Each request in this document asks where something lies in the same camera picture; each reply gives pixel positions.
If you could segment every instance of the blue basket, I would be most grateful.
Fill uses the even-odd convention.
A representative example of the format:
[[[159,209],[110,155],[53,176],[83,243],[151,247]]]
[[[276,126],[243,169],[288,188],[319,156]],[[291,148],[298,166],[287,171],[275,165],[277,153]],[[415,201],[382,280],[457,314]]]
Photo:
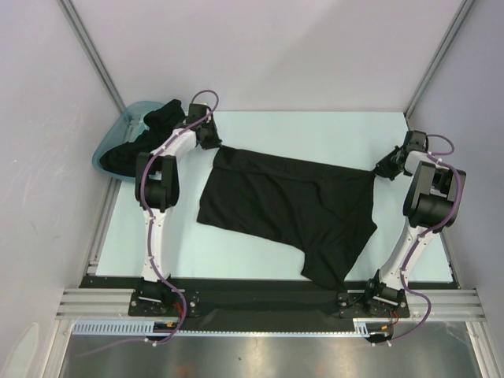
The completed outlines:
[[[97,171],[111,176],[114,179],[135,182],[135,177],[121,176],[103,169],[100,164],[100,158],[105,152],[120,144],[133,142],[140,134],[149,128],[143,123],[145,115],[153,110],[161,108],[163,105],[164,104],[160,102],[141,101],[135,102],[126,108],[94,152],[93,158],[91,159],[93,167]]]

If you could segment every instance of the metallic floor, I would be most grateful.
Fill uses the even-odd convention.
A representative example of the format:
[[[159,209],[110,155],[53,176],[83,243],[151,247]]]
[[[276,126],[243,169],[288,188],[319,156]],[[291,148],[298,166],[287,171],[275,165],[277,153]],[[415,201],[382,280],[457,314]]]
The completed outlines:
[[[396,326],[396,335],[410,326]],[[74,335],[60,378],[481,377],[465,324],[429,323],[392,347],[364,339],[177,336],[77,354],[120,340]]]

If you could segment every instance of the white tabletop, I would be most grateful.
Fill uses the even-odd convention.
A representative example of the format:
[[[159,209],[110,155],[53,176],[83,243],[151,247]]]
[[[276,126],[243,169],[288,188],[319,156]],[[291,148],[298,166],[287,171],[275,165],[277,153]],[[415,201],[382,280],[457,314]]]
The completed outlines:
[[[368,170],[401,145],[407,131],[401,113],[220,112],[215,120],[227,146]],[[180,200],[165,228],[164,253],[172,275],[305,280],[300,275],[304,260],[300,250],[196,223],[199,198],[216,152],[198,147],[179,163]],[[392,182],[376,178],[372,218],[378,229],[346,280],[367,280],[390,256],[404,224],[402,204],[410,182],[403,175]],[[140,276],[145,245],[134,185],[123,182],[96,274]],[[440,237],[428,245],[410,280],[452,281]]]

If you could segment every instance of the black garment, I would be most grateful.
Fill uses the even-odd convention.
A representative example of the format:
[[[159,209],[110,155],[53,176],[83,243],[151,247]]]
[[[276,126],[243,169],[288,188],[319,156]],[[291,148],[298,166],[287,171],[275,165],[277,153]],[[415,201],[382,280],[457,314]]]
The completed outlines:
[[[376,230],[374,177],[223,146],[200,199],[198,222],[295,246],[305,253],[304,277],[341,290]]]
[[[136,156],[140,152],[151,152],[158,148],[184,118],[180,100],[172,100],[148,113],[143,122],[149,126],[149,130],[145,130],[134,142],[121,144],[105,152],[100,158],[102,167],[118,175],[135,177]]]

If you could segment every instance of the white wall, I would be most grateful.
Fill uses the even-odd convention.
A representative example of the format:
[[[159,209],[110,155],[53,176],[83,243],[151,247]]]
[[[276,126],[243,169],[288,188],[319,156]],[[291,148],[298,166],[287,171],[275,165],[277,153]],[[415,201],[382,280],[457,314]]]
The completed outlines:
[[[403,111],[461,0],[75,0],[127,105]]]
[[[0,2],[0,51],[1,371],[32,322],[39,363],[79,280],[106,189],[91,155],[117,111],[56,0]]]
[[[416,129],[457,147],[447,160],[467,172],[460,213],[450,228],[466,287],[477,287],[504,358],[504,2],[480,0],[413,114]]]

